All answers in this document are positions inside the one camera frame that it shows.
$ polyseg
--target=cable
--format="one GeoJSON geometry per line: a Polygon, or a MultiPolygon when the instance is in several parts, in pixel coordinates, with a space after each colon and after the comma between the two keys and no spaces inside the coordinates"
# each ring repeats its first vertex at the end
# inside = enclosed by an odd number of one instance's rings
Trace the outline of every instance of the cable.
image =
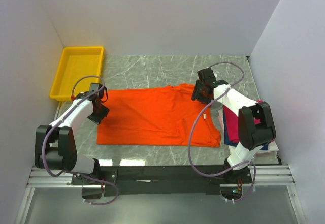
{"type": "MultiPolygon", "coordinates": [[[[96,90],[96,91],[94,91],[94,92],[92,92],[92,93],[90,93],[90,94],[88,94],[87,96],[85,96],[84,98],[82,98],[80,101],[78,101],[72,108],[71,108],[71,110],[69,110],[67,113],[66,113],[66,115],[65,116],[63,116],[62,117],[62,119],[61,120],[59,120],[54,126],[52,126],[52,128],[49,130],[49,132],[45,135],[45,137],[44,137],[44,140],[43,140],[43,145],[42,145],[42,161],[43,161],[43,165],[44,165],[44,168],[45,168],[45,170],[47,171],[47,173],[50,175],[50,176],[52,176],[52,177],[58,177],[58,176],[60,176],[64,171],[60,171],[58,174],[54,174],[52,171],[51,171],[51,169],[49,168],[49,166],[48,166],[48,164],[47,164],[47,162],[46,162],[46,157],[45,157],[45,149],[46,149],[46,143],[47,143],[47,141],[48,141],[48,139],[49,139],[49,137],[50,137],[50,135],[53,133],[53,131],[62,123],[62,122],[64,122],[73,112],[74,112],[74,110],[81,104],[81,103],[83,103],[85,100],[87,100],[89,97],[91,97],[91,96],[93,96],[94,94],[96,94],[96,93],[99,93],[101,90],[103,90],[104,88],[105,88],[105,81],[103,80],[103,78],[101,78],[101,77],[99,77],[99,76],[96,76],[96,75],[89,75],[89,76],[85,76],[85,77],[82,77],[82,78],[80,78],[75,84],[74,84],[74,86],[73,86],[73,89],[72,89],[72,97],[73,97],[73,93],[74,93],[74,90],[75,90],[75,88],[76,88],[76,86],[77,86],[77,84],[81,81],[81,80],[83,80],[83,79],[85,79],[85,78],[99,78],[100,79],[100,81],[101,81],[101,83],[102,83],[102,86],[98,89],[98,90],[96,90]]],[[[115,184],[113,184],[113,183],[111,183],[111,182],[109,182],[109,181],[104,181],[104,180],[99,180],[99,179],[95,179],[95,178],[92,178],[92,177],[89,177],[89,176],[87,176],[87,175],[85,175],[85,174],[80,174],[81,176],[83,176],[84,178],[87,178],[87,179],[89,179],[89,180],[92,180],[92,181],[96,181],[96,182],[100,182],[100,183],[104,183],[104,184],[107,184],[107,185],[111,185],[111,186],[113,186],[115,189],[116,189],[116,195],[115,195],[115,197],[113,198],[113,199],[111,199],[110,201],[108,201],[108,202],[105,202],[105,203],[93,203],[93,202],[90,202],[89,200],[85,200],[87,203],[90,203],[90,204],[93,204],[93,205],[106,205],[106,204],[109,204],[109,203],[112,203],[114,200],[116,200],[117,199],[117,197],[119,196],[119,189],[118,189],[118,187],[115,185],[115,184]]]]}
{"type": "Polygon", "coordinates": [[[101,100],[102,103],[106,102],[108,100],[108,93],[107,93],[107,88],[105,87],[105,94],[106,94],[106,99],[104,101],[101,100]]]}
{"type": "Polygon", "coordinates": [[[241,165],[243,165],[243,164],[247,164],[247,163],[250,162],[250,161],[243,161],[243,162],[240,162],[240,163],[238,163],[238,164],[236,164],[236,165],[234,165],[234,166],[232,166],[232,167],[229,167],[229,168],[225,169],[225,170],[222,171],[222,172],[215,173],[215,174],[205,174],[205,173],[203,173],[203,172],[200,172],[200,171],[195,167],[195,165],[194,165],[194,163],[193,163],[193,160],[192,160],[192,157],[191,157],[190,147],[191,147],[192,136],[193,136],[193,132],[194,132],[195,126],[197,125],[197,122],[199,121],[199,118],[202,116],[202,114],[204,113],[204,111],[205,111],[208,107],[212,106],[212,105],[213,105],[214,103],[216,103],[219,99],[221,99],[223,96],[225,96],[225,95],[228,93],[228,91],[229,91],[233,86],[235,86],[235,85],[237,85],[238,83],[240,83],[241,81],[243,81],[243,79],[244,79],[244,77],[245,77],[245,72],[244,72],[244,70],[243,70],[239,65],[237,65],[237,64],[235,64],[235,63],[233,63],[233,62],[230,62],[230,61],[217,62],[217,63],[214,63],[214,64],[208,66],[208,67],[211,68],[211,67],[213,67],[213,66],[215,66],[215,65],[219,65],[219,64],[231,64],[231,65],[234,65],[235,67],[237,67],[237,68],[242,72],[242,77],[241,77],[238,81],[232,83],[231,86],[230,86],[230,88],[226,89],[226,91],[225,91],[222,95],[220,95],[219,97],[217,97],[216,99],[214,99],[214,100],[212,100],[210,103],[208,103],[208,104],[207,104],[207,105],[206,105],[206,106],[205,106],[205,107],[204,107],[204,108],[199,112],[198,116],[196,117],[196,119],[195,119],[195,121],[194,121],[194,123],[193,123],[192,129],[191,129],[191,131],[190,131],[189,138],[188,138],[188,144],[187,144],[187,155],[188,155],[188,160],[189,160],[189,163],[190,163],[191,167],[193,168],[193,170],[194,170],[196,173],[198,173],[199,175],[204,176],[204,177],[217,177],[217,176],[223,175],[224,173],[226,173],[226,172],[232,170],[233,168],[236,168],[236,167],[238,167],[238,166],[241,166],[241,165]]]}

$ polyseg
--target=folded clothes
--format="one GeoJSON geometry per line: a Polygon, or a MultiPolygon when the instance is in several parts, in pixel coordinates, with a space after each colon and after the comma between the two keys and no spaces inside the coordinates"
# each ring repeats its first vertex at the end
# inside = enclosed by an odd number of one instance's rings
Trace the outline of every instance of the folded clothes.
{"type": "MultiPolygon", "coordinates": [[[[192,101],[194,85],[110,90],[103,104],[109,114],[97,127],[98,144],[186,146],[195,118],[205,104],[192,101]]],[[[219,147],[220,132],[210,108],[192,136],[192,146],[219,147]]]]}
{"type": "MultiPolygon", "coordinates": [[[[224,108],[225,108],[226,106],[224,106],[223,107],[223,126],[224,126],[224,144],[225,145],[230,145],[230,146],[234,146],[234,147],[236,147],[237,146],[237,144],[238,144],[238,142],[239,142],[239,140],[237,141],[237,142],[233,142],[233,141],[231,141],[230,139],[229,139],[229,129],[228,129],[228,125],[230,124],[230,125],[232,125],[233,123],[232,122],[229,122],[228,120],[228,118],[226,117],[226,114],[225,114],[225,110],[224,110],[224,108]]],[[[263,146],[263,148],[261,149],[261,150],[269,150],[269,146],[268,145],[265,145],[265,146],[263,146]]]]}

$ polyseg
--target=black metal beam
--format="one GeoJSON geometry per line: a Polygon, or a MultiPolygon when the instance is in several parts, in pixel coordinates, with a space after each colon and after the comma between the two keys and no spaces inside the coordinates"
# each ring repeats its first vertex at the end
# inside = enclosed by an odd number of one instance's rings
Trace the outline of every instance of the black metal beam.
{"type": "MultiPolygon", "coordinates": [[[[224,165],[201,165],[198,170],[206,174],[214,174],[227,168],[224,165]]],[[[191,166],[118,166],[101,167],[103,179],[115,183],[121,195],[133,194],[173,194],[173,193],[206,193],[220,194],[220,184],[251,183],[250,171],[231,171],[230,175],[209,178],[197,174],[191,166]]],[[[91,185],[92,183],[81,176],[72,180],[72,185],[91,185]]],[[[114,196],[115,189],[106,185],[105,196],[114,196]]]]}

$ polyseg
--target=yellow tray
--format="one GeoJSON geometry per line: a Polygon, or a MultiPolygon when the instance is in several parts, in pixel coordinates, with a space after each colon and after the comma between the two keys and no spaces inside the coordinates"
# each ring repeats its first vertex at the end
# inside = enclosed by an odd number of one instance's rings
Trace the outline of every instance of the yellow tray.
{"type": "MultiPolygon", "coordinates": [[[[50,91],[50,98],[70,101],[73,85],[87,75],[101,75],[104,48],[65,47],[50,91]]],[[[89,90],[90,83],[98,83],[98,78],[86,78],[78,83],[74,95],[89,90]]]]}

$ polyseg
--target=metal frame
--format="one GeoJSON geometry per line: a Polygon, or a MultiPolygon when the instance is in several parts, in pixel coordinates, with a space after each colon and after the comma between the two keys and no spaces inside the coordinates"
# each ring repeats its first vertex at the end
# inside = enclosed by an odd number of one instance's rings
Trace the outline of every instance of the metal frame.
{"type": "MultiPolygon", "coordinates": [[[[59,102],[54,116],[57,119],[62,110],[62,102],[59,102]]],[[[253,174],[252,166],[249,166],[251,175],[253,174]]],[[[46,170],[33,167],[28,179],[24,197],[22,199],[15,223],[23,224],[26,221],[30,204],[36,188],[101,188],[100,185],[71,185],[73,175],[63,173],[59,177],[51,177],[46,170]]],[[[220,184],[220,187],[235,187],[236,184],[220,184]]],[[[287,186],[292,207],[294,209],[298,224],[307,223],[300,200],[298,198],[295,182],[288,165],[265,165],[256,166],[255,186],[287,186]]]]}
{"type": "MultiPolygon", "coordinates": [[[[221,172],[224,165],[200,165],[198,170],[204,173],[221,172]]],[[[107,166],[101,167],[101,177],[109,182],[117,184],[121,195],[134,194],[175,194],[175,193],[205,193],[207,195],[219,195],[220,184],[237,184],[238,179],[242,183],[251,184],[250,169],[245,168],[240,171],[224,174],[220,178],[205,178],[193,171],[191,166],[107,166]]],[[[72,185],[97,185],[89,183],[82,176],[65,176],[57,180],[58,185],[68,184],[71,180],[72,185]]],[[[51,177],[44,177],[43,172],[35,170],[28,184],[32,187],[52,184],[51,177]]],[[[116,190],[111,186],[102,186],[104,196],[115,196],[116,190]]],[[[94,189],[84,191],[84,199],[94,199],[94,189]]]]}

